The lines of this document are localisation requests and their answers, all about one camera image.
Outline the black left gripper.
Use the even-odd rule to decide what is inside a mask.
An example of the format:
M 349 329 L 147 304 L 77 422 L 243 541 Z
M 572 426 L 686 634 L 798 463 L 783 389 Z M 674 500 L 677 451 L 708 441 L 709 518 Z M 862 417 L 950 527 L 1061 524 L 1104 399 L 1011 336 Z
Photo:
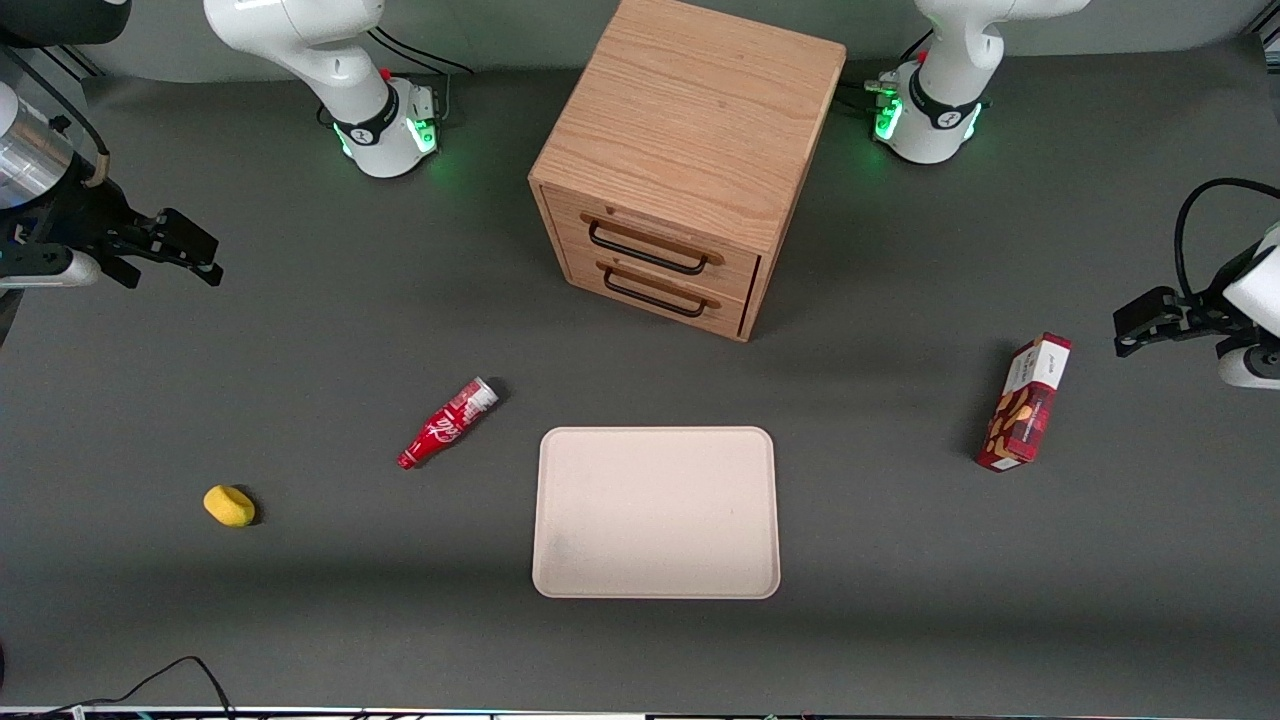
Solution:
M 1253 322 L 1225 297 L 1229 286 L 1242 279 L 1247 268 L 1220 268 L 1210 284 L 1190 290 L 1185 268 L 1178 269 L 1181 296 L 1171 287 L 1158 286 L 1114 313 L 1115 356 L 1130 357 L 1138 350 L 1166 341 L 1188 341 L 1222 336 L 1235 341 L 1253 340 Z

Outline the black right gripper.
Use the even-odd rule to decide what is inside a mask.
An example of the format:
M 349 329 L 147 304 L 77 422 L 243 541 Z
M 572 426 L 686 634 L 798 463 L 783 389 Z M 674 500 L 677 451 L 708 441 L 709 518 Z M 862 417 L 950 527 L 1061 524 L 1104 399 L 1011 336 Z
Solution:
M 38 242 L 87 255 L 106 278 L 131 290 L 141 270 L 128 258 L 180 266 L 211 287 L 224 274 L 215 263 L 218 241 L 200 224 L 174 208 L 164 208 L 154 219 L 145 217 L 111 181 L 95 187 L 78 179 L 60 182 L 41 211 Z

